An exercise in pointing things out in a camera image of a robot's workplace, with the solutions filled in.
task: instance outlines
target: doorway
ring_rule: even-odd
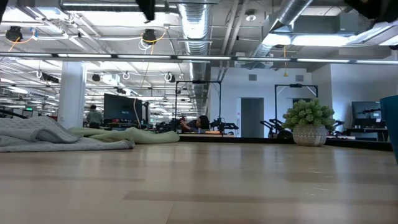
[[[260,121],[264,120],[263,98],[241,99],[241,137],[263,138],[264,127]]]

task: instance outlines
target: teal chair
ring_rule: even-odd
[[[398,96],[390,96],[380,100],[381,114],[388,129],[392,149],[398,164]]]

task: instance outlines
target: gray blanket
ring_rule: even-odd
[[[133,141],[101,142],[67,131],[49,117],[0,118],[0,152],[131,149]]]

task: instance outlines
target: silver air duct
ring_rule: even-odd
[[[267,16],[264,23],[263,36],[266,36],[277,29],[287,27],[287,32],[292,32],[292,24],[303,13],[313,0],[284,0],[280,5],[279,11]],[[250,55],[251,57],[265,57],[270,51],[272,45],[260,44],[257,49]],[[263,63],[247,63],[242,65],[243,68],[264,68]]]
[[[185,39],[207,39],[210,20],[210,6],[208,4],[179,4],[178,9],[182,17],[182,30]],[[206,55],[208,43],[186,42],[185,48],[189,55]],[[190,63],[190,79],[205,80],[206,64]],[[198,115],[204,114],[208,85],[193,86]]]

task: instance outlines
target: woven planter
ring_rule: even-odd
[[[324,126],[296,126],[293,129],[293,140],[300,146],[322,146],[326,142],[327,133]]]

